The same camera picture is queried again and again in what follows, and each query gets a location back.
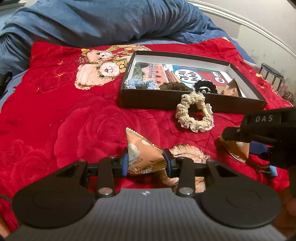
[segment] black box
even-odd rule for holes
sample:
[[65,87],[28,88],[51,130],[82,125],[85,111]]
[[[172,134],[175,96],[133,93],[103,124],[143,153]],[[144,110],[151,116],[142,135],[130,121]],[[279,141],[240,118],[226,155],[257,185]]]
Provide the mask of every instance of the black box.
[[228,96],[222,94],[203,93],[205,103],[210,103],[212,111],[228,113],[250,113],[263,110],[267,101],[251,82],[230,62],[180,53],[157,51],[135,51],[129,61],[121,85],[121,98],[125,108],[175,110],[181,102],[183,94],[190,92],[172,90],[127,89],[125,81],[133,75],[136,62],[152,64],[169,64],[205,69],[214,69],[226,73],[235,79],[240,92],[245,97]]

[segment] stool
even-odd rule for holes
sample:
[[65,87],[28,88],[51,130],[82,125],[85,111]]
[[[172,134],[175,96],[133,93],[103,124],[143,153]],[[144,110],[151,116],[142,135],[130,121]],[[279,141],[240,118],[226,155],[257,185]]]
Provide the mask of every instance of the stool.
[[279,79],[280,79],[280,81],[279,81],[279,86],[278,86],[278,88],[276,89],[276,90],[278,91],[279,88],[280,88],[280,86],[281,86],[281,82],[283,81],[283,78],[284,78],[283,75],[281,75],[280,72],[278,72],[276,69],[270,67],[269,65],[267,65],[267,64],[265,64],[265,63],[262,63],[262,64],[261,64],[261,68],[260,68],[259,73],[261,73],[262,69],[265,69],[265,70],[267,71],[266,76],[265,76],[264,79],[267,78],[267,76],[268,76],[269,73],[271,73],[272,75],[274,75],[274,79],[273,79],[273,81],[272,81],[272,83],[271,83],[272,85],[274,84],[274,81],[276,80],[276,78],[279,78]]

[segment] packaging wrapper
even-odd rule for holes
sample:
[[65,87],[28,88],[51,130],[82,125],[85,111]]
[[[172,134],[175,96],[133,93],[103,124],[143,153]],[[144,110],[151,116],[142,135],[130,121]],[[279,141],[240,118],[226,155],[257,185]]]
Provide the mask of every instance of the packaging wrapper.
[[162,150],[145,137],[126,128],[126,139],[128,143],[128,175],[157,172],[167,167]]
[[224,90],[221,92],[222,95],[230,95],[230,96],[241,96],[240,90],[238,88],[237,82],[233,79],[229,82]]
[[246,163],[249,158],[250,143],[225,141],[222,136],[219,136],[219,140],[232,157],[242,163]]

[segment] black crochet scrunchie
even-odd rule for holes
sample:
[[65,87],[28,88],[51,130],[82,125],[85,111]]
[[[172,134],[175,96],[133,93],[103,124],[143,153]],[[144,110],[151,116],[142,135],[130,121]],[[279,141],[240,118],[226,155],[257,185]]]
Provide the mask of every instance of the black crochet scrunchie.
[[176,90],[176,91],[189,91],[192,92],[193,89],[186,86],[184,83],[180,82],[164,82],[160,87],[161,90]]
[[194,84],[194,88],[195,88],[195,92],[218,94],[216,86],[210,81],[199,80]]

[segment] snack bag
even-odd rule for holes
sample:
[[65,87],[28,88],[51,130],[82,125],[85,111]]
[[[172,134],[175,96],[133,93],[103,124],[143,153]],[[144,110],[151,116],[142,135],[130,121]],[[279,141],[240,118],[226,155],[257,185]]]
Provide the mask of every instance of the snack bag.
[[167,163],[162,150],[130,128],[126,128],[128,143],[128,175],[135,176],[162,170]]

